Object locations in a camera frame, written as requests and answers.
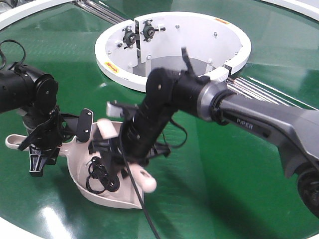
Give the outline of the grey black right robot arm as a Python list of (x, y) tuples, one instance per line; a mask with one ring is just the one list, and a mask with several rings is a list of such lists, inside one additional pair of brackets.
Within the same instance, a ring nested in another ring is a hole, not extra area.
[(126, 162), (141, 166), (169, 147), (157, 138), (173, 114), (184, 111), (219, 125), (232, 123), (272, 144), (279, 151), (284, 175), (297, 174), (298, 193), (306, 207), (319, 213), (319, 113), (314, 110), (277, 105), (238, 95), (225, 83), (198, 77), (189, 69), (182, 72), (157, 68), (146, 83), (146, 96), (139, 106), (116, 104), (124, 122), (119, 136), (103, 139), (98, 130), (89, 144), (99, 152), (102, 164), (96, 178), (109, 191), (119, 188), (117, 173)]

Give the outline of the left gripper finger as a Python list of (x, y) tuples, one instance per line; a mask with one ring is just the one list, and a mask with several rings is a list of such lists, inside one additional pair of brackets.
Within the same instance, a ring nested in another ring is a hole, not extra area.
[(67, 139), (75, 136), (80, 143), (86, 143), (90, 139), (93, 124), (93, 112), (90, 109), (83, 109), (78, 116), (62, 113), (62, 118), (65, 122), (62, 132)]
[(46, 165), (55, 165), (59, 155), (60, 148), (40, 149), (35, 146), (29, 146), (29, 173), (32, 177), (42, 177)]

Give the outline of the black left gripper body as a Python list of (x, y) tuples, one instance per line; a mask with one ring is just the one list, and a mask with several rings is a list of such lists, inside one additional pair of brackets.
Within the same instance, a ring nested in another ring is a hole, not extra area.
[(20, 151), (31, 145), (44, 150), (55, 149), (75, 135), (75, 115), (62, 113), (59, 106), (46, 114), (35, 107), (24, 106), (19, 114), (28, 133), (18, 146)]

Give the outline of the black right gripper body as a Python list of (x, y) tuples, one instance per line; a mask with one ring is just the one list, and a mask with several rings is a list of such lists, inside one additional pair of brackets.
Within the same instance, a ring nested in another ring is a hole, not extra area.
[(101, 132), (95, 133), (89, 144), (90, 152), (101, 153), (105, 166), (119, 167), (125, 161), (146, 166), (151, 158), (170, 154), (170, 147), (157, 139), (171, 121), (172, 106), (147, 101), (134, 106), (113, 101), (107, 108), (113, 108), (124, 121), (118, 136), (103, 139)]

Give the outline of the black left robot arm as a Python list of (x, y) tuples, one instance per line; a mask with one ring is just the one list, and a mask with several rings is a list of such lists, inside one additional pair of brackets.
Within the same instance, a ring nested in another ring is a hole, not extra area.
[(45, 165), (54, 165), (63, 143), (75, 138), (80, 143), (90, 139), (93, 112), (80, 115), (62, 113), (56, 103), (58, 82), (34, 67), (15, 63), (0, 72), (0, 111), (18, 110), (27, 136), (6, 137), (8, 148), (28, 151), (31, 176), (43, 175)]

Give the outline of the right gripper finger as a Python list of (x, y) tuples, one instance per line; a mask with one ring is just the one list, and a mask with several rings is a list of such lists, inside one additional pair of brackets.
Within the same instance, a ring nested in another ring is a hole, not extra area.
[(129, 162), (121, 154), (104, 154), (104, 167), (106, 171), (104, 176), (106, 186), (120, 186), (119, 172), (124, 178), (129, 176), (132, 179)]
[(93, 154), (96, 152), (99, 152), (100, 154), (102, 152), (111, 152), (111, 142), (112, 141), (110, 139), (103, 139), (100, 130), (96, 128), (93, 134), (93, 138), (88, 145), (89, 154)]

